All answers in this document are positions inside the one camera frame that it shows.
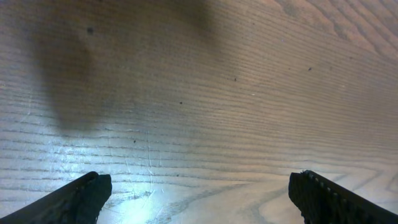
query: wooden table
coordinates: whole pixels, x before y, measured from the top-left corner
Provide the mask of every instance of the wooden table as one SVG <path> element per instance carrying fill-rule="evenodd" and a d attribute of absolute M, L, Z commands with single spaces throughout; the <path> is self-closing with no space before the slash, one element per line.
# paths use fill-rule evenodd
<path fill-rule="evenodd" d="M 394 0 L 15 0 L 0 23 L 0 217 L 92 170 L 99 223 L 302 223 L 306 169 L 398 213 Z"/>

